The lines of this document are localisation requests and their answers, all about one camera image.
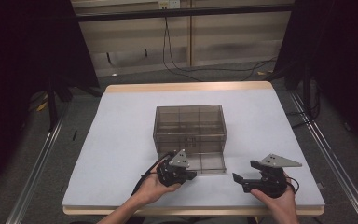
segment silver bracket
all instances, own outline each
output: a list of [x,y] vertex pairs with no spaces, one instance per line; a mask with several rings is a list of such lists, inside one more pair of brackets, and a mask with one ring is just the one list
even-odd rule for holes
[[188,168],[190,166],[184,149],[176,153],[176,155],[170,160],[170,166],[185,167],[185,168]]
[[297,161],[291,161],[284,157],[277,156],[275,154],[269,154],[266,158],[264,158],[261,164],[274,168],[282,168],[282,167],[300,167],[302,164]]

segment forearm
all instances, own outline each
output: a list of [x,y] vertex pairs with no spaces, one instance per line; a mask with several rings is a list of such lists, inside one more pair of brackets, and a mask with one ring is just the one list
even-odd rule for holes
[[99,221],[99,224],[122,224],[125,223],[138,209],[145,204],[134,197],[130,197],[118,209]]

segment transparent gray storage box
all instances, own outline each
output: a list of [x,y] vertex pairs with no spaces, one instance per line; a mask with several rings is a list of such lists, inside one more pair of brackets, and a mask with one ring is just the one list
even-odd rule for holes
[[158,106],[153,138],[159,155],[184,149],[189,170],[199,174],[226,171],[227,130],[221,105]]

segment black metal bar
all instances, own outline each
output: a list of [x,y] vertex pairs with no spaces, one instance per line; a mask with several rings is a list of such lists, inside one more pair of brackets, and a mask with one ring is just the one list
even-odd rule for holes
[[117,13],[77,14],[74,18],[72,17],[72,18],[56,18],[56,19],[76,20],[76,21],[118,21],[118,20],[165,18],[165,17],[280,12],[280,11],[292,11],[293,7],[294,7],[293,4],[280,4],[280,5],[260,5],[260,6],[249,6],[249,7],[178,8],[178,9],[166,9],[166,10],[160,9],[160,10],[117,12]]

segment person's left hand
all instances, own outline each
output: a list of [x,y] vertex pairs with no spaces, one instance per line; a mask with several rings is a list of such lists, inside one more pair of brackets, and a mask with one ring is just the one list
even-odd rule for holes
[[152,169],[150,175],[144,180],[141,187],[132,196],[139,200],[139,202],[143,205],[153,203],[157,201],[163,194],[174,192],[181,187],[181,184],[173,184],[169,187],[161,184],[156,174],[157,166],[158,165]]

